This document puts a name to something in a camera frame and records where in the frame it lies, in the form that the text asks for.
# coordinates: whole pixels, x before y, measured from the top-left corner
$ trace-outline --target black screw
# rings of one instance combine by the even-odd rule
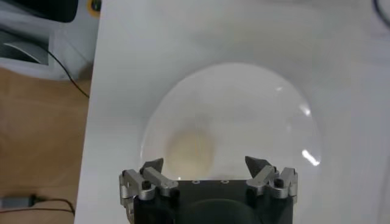
[[[152,184],[150,181],[146,180],[142,182],[142,190],[149,190],[152,187]]]
[[[282,188],[284,185],[285,185],[285,182],[282,179],[280,179],[280,178],[274,179],[274,186],[275,187]]]

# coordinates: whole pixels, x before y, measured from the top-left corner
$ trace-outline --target beige object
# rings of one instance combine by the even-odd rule
[[[90,81],[77,83],[89,92]],[[76,206],[88,99],[69,81],[43,80],[0,68],[0,197],[35,193]],[[37,208],[67,209],[61,202]],[[66,212],[0,215],[1,224],[71,224]]]
[[[182,131],[169,142],[165,157],[169,171],[181,180],[198,180],[211,169],[214,142],[206,132]]]

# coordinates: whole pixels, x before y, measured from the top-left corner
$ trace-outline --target black cable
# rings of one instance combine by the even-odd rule
[[[390,29],[390,19],[380,6],[379,0],[372,0],[372,6],[377,16],[380,18],[380,20],[382,20],[383,24],[385,24],[385,26]]]
[[[60,209],[60,208],[25,208],[25,209],[13,209],[13,210],[0,211],[0,214],[10,213],[10,212],[21,212],[21,211],[62,211],[62,212],[72,213],[72,211],[70,210]]]
[[[4,28],[0,28],[0,31],[4,32],[4,33],[7,33],[9,35],[12,35],[14,37],[17,37],[19,39],[22,39],[26,42],[29,42],[31,44],[34,44],[35,46],[39,47],[40,49],[46,51],[60,66],[61,68],[65,71],[66,75],[68,76],[69,80],[72,82],[72,84],[87,98],[90,98],[90,96],[82,89],[78,86],[78,84],[74,81],[74,79],[72,78],[72,76],[70,75],[70,73],[68,72],[68,70],[65,68],[65,66],[60,62],[60,60],[58,60],[58,58],[56,56],[54,56],[54,54],[52,52],[50,52],[49,50],[47,50],[45,47],[43,47],[41,45],[41,43],[35,41],[35,40],[32,40],[30,38],[27,38],[27,37],[24,37],[22,35],[19,35],[17,33],[13,33],[11,31],[8,31],[7,29],[4,29]]]
[[[63,198],[50,198],[50,199],[45,199],[45,198],[38,198],[37,202],[36,203],[42,203],[42,202],[47,202],[47,201],[61,201],[61,202],[65,202],[66,204],[68,204],[69,208],[70,208],[70,211],[73,213],[73,215],[75,215],[76,213],[76,210],[74,209],[72,203],[70,201],[68,201],[67,199],[63,199]]]

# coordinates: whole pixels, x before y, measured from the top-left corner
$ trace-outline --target white table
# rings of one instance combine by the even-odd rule
[[[197,1],[189,11],[185,7],[191,0],[166,0],[159,6],[156,2],[104,1],[75,223],[127,223],[119,204],[118,175],[123,169],[139,167],[148,118],[175,83],[221,61],[264,64],[284,75],[308,99],[324,141],[324,172],[313,198],[319,203],[307,211],[305,223],[388,223],[383,214],[390,211],[390,183],[385,183],[390,172],[390,72],[384,64],[390,47],[386,41],[367,41],[359,24],[366,20],[354,17],[354,10],[370,14],[369,4],[350,7],[335,1],[338,5],[327,7],[317,1],[315,8],[324,13],[302,10],[302,5],[283,6],[279,11],[278,5],[276,11],[272,8],[269,15],[259,16],[287,20],[289,26],[262,19],[246,26],[236,18],[223,19],[227,24],[204,23],[202,19],[218,21],[221,10],[216,1]],[[224,10],[256,11],[250,8],[235,5]],[[164,17],[167,14],[177,17]],[[200,22],[183,26],[183,16],[196,15]],[[233,34],[229,33],[232,24]],[[246,33],[250,26],[267,27],[267,32]],[[321,43],[304,39],[300,46],[301,34],[308,31],[316,32]],[[273,32],[279,32],[274,40],[267,36]],[[269,45],[271,40],[277,44]],[[226,43],[232,43],[228,49],[223,47]],[[260,51],[248,54],[256,47]],[[307,49],[331,56],[316,58]],[[309,72],[308,63],[323,58],[327,61],[322,70]]]

